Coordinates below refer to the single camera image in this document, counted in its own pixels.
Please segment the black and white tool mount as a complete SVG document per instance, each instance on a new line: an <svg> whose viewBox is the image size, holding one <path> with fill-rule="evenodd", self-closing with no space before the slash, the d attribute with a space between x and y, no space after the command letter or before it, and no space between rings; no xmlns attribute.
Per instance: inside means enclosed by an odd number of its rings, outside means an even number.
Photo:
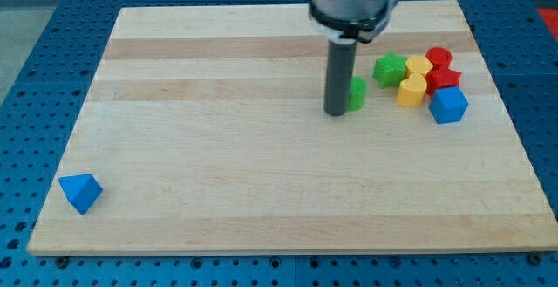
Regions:
<svg viewBox="0 0 558 287"><path fill-rule="evenodd" d="M397 5L398 0L387 0L375 17L360 21L343 21L323 14L310 3L308 17L313 27L333 43L350 44L350 41L356 41L369 44L387 27Z"/></svg>

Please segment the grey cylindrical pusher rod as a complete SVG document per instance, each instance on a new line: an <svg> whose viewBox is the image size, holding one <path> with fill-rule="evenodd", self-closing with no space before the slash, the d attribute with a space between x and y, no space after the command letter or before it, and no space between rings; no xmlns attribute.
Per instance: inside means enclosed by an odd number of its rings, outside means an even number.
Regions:
<svg viewBox="0 0 558 287"><path fill-rule="evenodd" d="M356 52L357 42L329 41L323 109L331 116L341 116L348 109Z"/></svg>

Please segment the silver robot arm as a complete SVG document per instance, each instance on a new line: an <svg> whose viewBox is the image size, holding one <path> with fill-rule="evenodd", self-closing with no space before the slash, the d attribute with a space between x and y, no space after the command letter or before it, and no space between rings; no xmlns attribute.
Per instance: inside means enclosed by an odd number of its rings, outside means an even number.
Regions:
<svg viewBox="0 0 558 287"><path fill-rule="evenodd" d="M309 0L309 20L328 38L323 109L348 110L357 46L368 44L388 25L398 0Z"/></svg>

